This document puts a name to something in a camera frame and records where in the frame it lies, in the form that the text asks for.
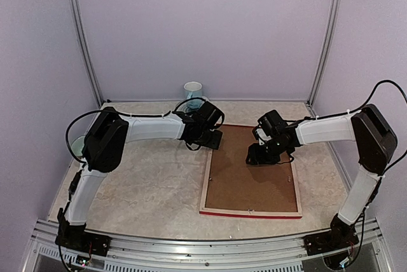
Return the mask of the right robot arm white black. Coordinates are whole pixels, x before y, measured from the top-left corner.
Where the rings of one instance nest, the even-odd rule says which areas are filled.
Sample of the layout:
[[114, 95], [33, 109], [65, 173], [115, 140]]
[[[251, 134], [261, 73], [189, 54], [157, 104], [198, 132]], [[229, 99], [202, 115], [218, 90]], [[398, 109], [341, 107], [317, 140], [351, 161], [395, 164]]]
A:
[[296, 148], [340, 140], [354, 141], [359, 155], [359, 173], [344, 204], [333, 217], [328, 231], [304, 238], [310, 255], [359, 243], [355, 224], [377, 194], [397, 147], [397, 137], [378, 108], [368, 104], [358, 111], [322, 118], [306, 117], [292, 123], [272, 110], [258, 119], [252, 131], [256, 142], [248, 148], [248, 165], [276, 165], [283, 153]]

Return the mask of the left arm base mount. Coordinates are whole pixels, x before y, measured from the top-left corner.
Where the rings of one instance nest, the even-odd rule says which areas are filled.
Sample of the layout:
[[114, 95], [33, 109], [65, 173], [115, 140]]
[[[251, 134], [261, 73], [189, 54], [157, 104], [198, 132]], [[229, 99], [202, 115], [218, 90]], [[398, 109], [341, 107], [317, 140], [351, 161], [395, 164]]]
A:
[[111, 238], [89, 232], [58, 234], [55, 243], [61, 247], [89, 255], [107, 256]]

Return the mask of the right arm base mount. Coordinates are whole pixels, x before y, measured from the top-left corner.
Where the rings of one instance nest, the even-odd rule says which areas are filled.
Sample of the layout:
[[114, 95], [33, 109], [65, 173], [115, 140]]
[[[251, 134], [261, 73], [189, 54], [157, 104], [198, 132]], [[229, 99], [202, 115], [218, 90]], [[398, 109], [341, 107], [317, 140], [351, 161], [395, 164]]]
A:
[[322, 258], [324, 264], [330, 270], [340, 271], [352, 262], [359, 238], [354, 225], [349, 226], [338, 219], [332, 220], [329, 230], [306, 235], [303, 241], [308, 256], [332, 252]]

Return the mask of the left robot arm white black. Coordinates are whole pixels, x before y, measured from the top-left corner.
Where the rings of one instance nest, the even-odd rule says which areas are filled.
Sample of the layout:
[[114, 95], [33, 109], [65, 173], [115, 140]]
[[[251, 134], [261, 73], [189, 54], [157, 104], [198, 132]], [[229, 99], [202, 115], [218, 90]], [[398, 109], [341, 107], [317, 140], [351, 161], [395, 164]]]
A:
[[174, 109], [165, 114], [126, 114], [113, 107], [95, 110], [97, 118], [72, 153], [79, 170], [71, 181], [68, 201], [58, 213], [59, 243], [81, 250], [89, 243], [85, 231], [90, 205], [108, 173], [121, 163], [125, 144], [139, 140], [170, 139], [185, 142], [191, 151], [219, 148], [224, 113], [205, 101], [196, 111]]

